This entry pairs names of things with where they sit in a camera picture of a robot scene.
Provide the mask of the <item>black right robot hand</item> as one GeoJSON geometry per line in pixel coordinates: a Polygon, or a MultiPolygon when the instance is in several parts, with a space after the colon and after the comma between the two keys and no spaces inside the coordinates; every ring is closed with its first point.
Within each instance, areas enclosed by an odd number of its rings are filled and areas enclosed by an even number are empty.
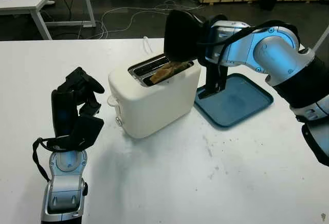
{"type": "Polygon", "coordinates": [[[171,62],[188,62],[197,58],[197,42],[206,19],[182,10],[172,10],[164,33],[165,56],[171,62]]]}

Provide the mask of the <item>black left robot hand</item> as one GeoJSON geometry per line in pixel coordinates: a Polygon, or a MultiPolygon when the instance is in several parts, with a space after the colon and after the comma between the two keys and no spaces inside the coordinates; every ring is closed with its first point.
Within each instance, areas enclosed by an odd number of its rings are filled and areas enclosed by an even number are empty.
{"type": "Polygon", "coordinates": [[[81,67],[77,67],[63,84],[52,91],[55,137],[48,140],[48,147],[82,151],[93,146],[104,125],[102,119],[95,117],[101,108],[96,93],[104,93],[104,88],[81,67]]]}

